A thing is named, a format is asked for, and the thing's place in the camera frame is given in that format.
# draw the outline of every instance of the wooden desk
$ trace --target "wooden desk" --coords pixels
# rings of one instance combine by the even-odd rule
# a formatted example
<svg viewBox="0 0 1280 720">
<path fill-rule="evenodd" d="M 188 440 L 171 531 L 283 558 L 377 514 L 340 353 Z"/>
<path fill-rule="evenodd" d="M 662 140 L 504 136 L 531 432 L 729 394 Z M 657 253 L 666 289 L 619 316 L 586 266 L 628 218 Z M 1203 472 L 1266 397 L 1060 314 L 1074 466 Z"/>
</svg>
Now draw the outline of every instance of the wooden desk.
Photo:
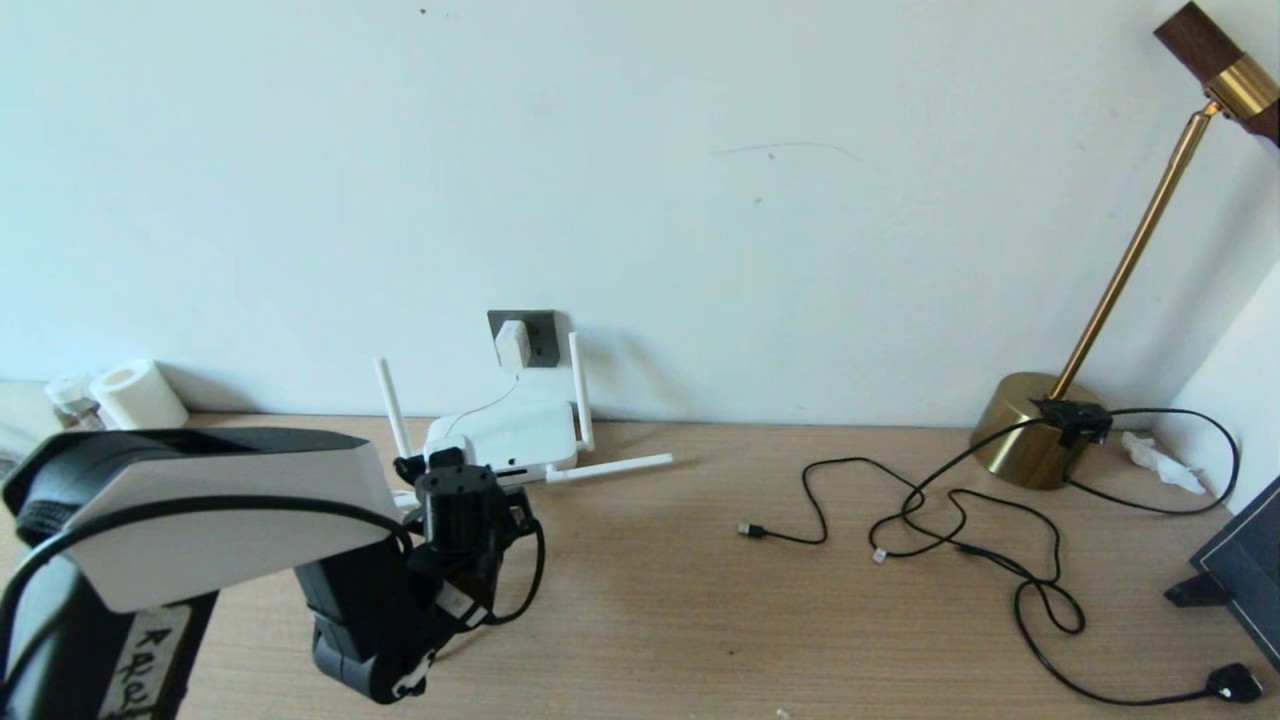
<svg viewBox="0 0 1280 720">
<path fill-rule="evenodd" d="M 292 425 L 393 445 L 379 418 L 206 415 L 193 425 Z M 416 437 L 425 420 L 411 421 Z M 576 486 L 535 487 L 548 536 L 547 577 L 530 611 L 449 644 L 426 696 L 390 707 L 323 676 L 310 657 L 311 618 L 292 573 L 225 591 L 214 614 L 183 720 L 324 717 L 1276 717 L 1274 669 L 1221 609 L 1175 610 L 1161 593 L 1228 519 L 1157 518 L 1070 488 L 1038 492 L 960 465 L 938 489 L 963 484 L 1032 502 L 1064 530 L 1065 585 L 1088 614 L 1084 635 L 1053 630 L 1027 601 L 1044 651 L 1102 693 L 1188 692 L 1221 665 L 1245 662 L 1267 685 L 1253 706 L 1204 700 L 1120 708 L 1053 680 L 1025 648 L 1010 614 L 1016 580 L 989 562 L 940 550 L 870 561 L 867 529 L 897 509 L 904 488 L 873 469 L 814 475 L 832 528 L 820 547 L 750 541 L 742 521 L 813 537 L 800 489 L 806 462 L 869 455 L 923 478 L 965 446 L 966 430 L 600 424 L 595 459 L 671 451 L 678 465 Z M 1183 491 L 1094 452 L 1080 478 L 1151 502 Z M 399 484 L 388 470 L 388 482 Z M 1046 532 L 1021 514 L 970 503 L 970 542 L 1047 568 Z M 954 523 L 943 493 L 924 521 Z M 0 562 L 19 547 L 0 528 Z M 886 532 L 890 544 L 895 533 Z M 910 547 L 910 539 L 897 538 Z M 532 542 L 507 553 L 499 607 L 532 574 Z"/>
</svg>

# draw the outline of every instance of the wall socket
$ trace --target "wall socket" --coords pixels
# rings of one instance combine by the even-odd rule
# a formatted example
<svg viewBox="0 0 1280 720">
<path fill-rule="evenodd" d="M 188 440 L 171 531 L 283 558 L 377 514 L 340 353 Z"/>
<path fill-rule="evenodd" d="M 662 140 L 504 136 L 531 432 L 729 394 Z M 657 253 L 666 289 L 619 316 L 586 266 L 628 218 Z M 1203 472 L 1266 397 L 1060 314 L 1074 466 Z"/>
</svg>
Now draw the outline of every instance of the wall socket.
<svg viewBox="0 0 1280 720">
<path fill-rule="evenodd" d="M 522 320 L 529 331 L 529 366 L 559 365 L 559 340 L 554 310 L 489 310 L 489 333 L 497 338 L 507 320 Z"/>
</svg>

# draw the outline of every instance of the brass lamp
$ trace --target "brass lamp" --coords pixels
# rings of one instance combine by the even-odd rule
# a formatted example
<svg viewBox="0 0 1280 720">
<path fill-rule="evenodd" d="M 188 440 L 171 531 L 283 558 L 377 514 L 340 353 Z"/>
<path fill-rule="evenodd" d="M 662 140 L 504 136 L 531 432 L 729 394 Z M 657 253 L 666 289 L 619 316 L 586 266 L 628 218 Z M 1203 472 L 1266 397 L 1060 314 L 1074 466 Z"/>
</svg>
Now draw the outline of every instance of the brass lamp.
<svg viewBox="0 0 1280 720">
<path fill-rule="evenodd" d="M 1196 146 L 1213 115 L 1222 114 L 1240 123 L 1253 135 L 1280 145 L 1280 88 L 1253 58 L 1244 54 L 1194 3 L 1187 4 L 1174 17 L 1156 28 L 1156 37 L 1196 76 L 1210 99 L 1204 109 L 1192 114 L 1183 129 L 1169 167 L 1156 186 L 1147 211 L 1129 241 L 1129 247 L 1116 266 L 1111 283 L 1093 310 L 1084 333 L 1075 343 L 1066 366 L 1055 378 L 1043 373 L 1015 373 L 1000 382 L 987 405 L 972 443 L 991 437 L 1004 428 L 1041 416 L 1037 401 L 1074 400 L 1101 401 L 1088 389 L 1073 384 L 1084 364 L 1093 341 L 1102 331 L 1107 315 L 1133 274 L 1138 258 L 1151 238 L 1161 214 L 1190 164 Z M 1089 437 L 1065 438 L 1050 424 L 1033 424 L 1014 430 L 979 448 L 974 457 L 1001 479 L 1029 488 L 1059 488 L 1083 456 Z"/>
</svg>

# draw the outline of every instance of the lamp base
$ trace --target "lamp base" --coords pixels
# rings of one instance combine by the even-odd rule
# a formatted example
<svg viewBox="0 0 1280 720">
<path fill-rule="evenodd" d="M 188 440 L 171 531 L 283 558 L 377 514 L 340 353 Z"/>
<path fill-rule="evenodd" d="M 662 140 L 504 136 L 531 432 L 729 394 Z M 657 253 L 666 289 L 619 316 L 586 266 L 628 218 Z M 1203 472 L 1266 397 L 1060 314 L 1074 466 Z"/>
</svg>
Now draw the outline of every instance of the lamp base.
<svg viewBox="0 0 1280 720">
<path fill-rule="evenodd" d="M 1033 401 L 1046 397 L 1056 379 L 1044 373 L 1014 373 L 1000 380 L 996 395 L 987 404 L 987 410 L 969 439 L 970 446 L 1009 425 L 1039 418 L 1039 407 Z M 1102 404 L 1096 395 L 1080 386 L 1071 386 L 1066 400 Z M 1057 428 L 1028 425 L 974 452 L 974 457 L 991 474 L 1015 486 L 1056 489 L 1066 484 L 1064 478 L 1089 445 L 1087 436 L 1080 436 L 1069 446 L 1064 446 L 1061 441 L 1062 432 Z"/>
</svg>

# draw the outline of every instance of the label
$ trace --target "label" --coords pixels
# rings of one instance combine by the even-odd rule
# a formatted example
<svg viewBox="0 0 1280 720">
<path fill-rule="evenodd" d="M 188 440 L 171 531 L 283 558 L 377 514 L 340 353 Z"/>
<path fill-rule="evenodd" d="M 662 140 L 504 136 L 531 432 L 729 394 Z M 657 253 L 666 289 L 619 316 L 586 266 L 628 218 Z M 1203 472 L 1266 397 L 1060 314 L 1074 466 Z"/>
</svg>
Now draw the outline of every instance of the label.
<svg viewBox="0 0 1280 720">
<path fill-rule="evenodd" d="M 453 583 L 445 582 L 440 588 L 440 594 L 435 596 L 435 605 L 458 620 L 466 623 L 468 628 L 475 628 L 489 614 L 471 596 L 460 591 Z"/>
<path fill-rule="evenodd" d="M 189 621 L 188 605 L 152 607 L 133 616 L 106 698 L 97 711 L 99 720 L 155 716 L 155 705 Z"/>
</svg>

